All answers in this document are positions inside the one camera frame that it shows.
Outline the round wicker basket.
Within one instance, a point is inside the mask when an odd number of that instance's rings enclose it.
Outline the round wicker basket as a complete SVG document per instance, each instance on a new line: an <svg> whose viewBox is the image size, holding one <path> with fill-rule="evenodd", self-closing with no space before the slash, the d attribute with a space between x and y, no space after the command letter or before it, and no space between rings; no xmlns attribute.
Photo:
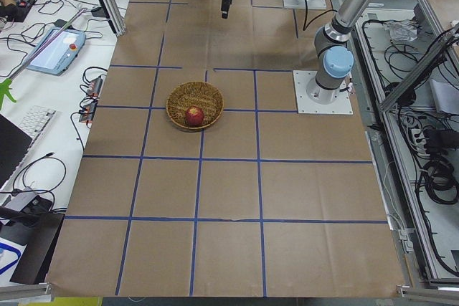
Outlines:
<svg viewBox="0 0 459 306"><path fill-rule="evenodd" d="M200 127L189 127L185 122L185 112L191 106L204 111L204 123ZM166 113L179 128L194 132L213 125L224 110L221 92L207 82L186 82L177 86L166 101Z"/></svg>

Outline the black laptop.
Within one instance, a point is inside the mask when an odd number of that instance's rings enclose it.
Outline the black laptop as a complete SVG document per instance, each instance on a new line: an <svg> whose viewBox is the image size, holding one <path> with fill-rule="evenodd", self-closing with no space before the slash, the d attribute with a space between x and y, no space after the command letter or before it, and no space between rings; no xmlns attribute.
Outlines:
<svg viewBox="0 0 459 306"><path fill-rule="evenodd" d="M1 115L1 186L3 186L24 160L32 138Z"/></svg>

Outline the dark red apple in basket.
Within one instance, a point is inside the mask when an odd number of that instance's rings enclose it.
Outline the dark red apple in basket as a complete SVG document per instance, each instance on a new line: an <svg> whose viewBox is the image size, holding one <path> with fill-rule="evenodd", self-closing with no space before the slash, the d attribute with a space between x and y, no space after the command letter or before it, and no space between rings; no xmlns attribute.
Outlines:
<svg viewBox="0 0 459 306"><path fill-rule="evenodd" d="M197 106L189 107L185 112L185 122L189 127L200 127L204 123L204 111Z"/></svg>

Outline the blue teach pendant tablet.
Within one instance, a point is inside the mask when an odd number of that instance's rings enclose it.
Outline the blue teach pendant tablet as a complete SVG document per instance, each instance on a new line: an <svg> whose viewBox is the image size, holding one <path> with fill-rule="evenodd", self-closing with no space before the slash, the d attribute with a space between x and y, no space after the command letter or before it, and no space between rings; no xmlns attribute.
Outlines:
<svg viewBox="0 0 459 306"><path fill-rule="evenodd" d="M85 41L84 32L66 29L30 62L27 69L49 75L61 75L78 56Z"/></svg>

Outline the white keyboard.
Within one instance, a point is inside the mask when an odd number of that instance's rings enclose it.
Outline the white keyboard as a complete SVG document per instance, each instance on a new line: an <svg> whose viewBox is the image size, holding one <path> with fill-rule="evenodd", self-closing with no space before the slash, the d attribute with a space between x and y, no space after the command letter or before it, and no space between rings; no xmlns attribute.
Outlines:
<svg viewBox="0 0 459 306"><path fill-rule="evenodd" d="M32 142L36 141L55 116L56 110L35 105L31 107L19 123L19 128L24 131Z"/></svg>

